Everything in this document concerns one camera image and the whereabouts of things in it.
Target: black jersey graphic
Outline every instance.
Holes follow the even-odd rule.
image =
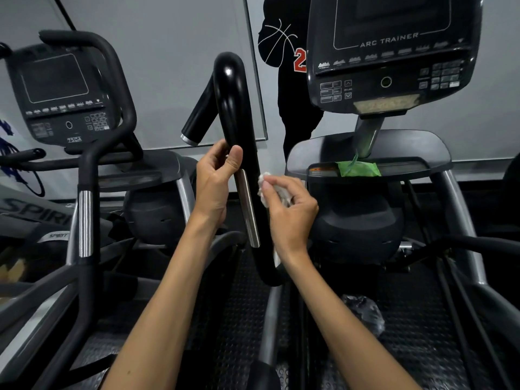
[[[298,142],[310,138],[323,111],[310,103],[306,48],[310,0],[264,0],[264,22],[258,33],[262,60],[278,68],[278,111],[285,125],[285,159]]]

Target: plastic bag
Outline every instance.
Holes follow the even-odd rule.
[[[353,314],[370,330],[376,338],[385,331],[385,320],[377,304],[364,295],[341,296],[341,301],[352,311]]]

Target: forearm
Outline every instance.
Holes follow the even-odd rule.
[[[103,390],[175,387],[214,230],[192,215],[168,269],[115,360]]]
[[[343,304],[306,253],[288,271],[352,390],[419,390],[412,377]]]

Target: left hand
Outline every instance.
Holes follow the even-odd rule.
[[[192,215],[202,215],[214,229],[226,218],[228,181],[242,164],[242,148],[233,146],[226,158],[227,149],[226,140],[221,139],[197,164],[197,199]]]

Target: right hand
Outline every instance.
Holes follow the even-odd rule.
[[[281,186],[293,196],[294,205],[286,208],[272,185]],[[269,205],[271,236],[280,259],[287,267],[297,257],[307,256],[310,227],[318,214],[318,202],[302,181],[288,176],[266,175],[262,192]]]

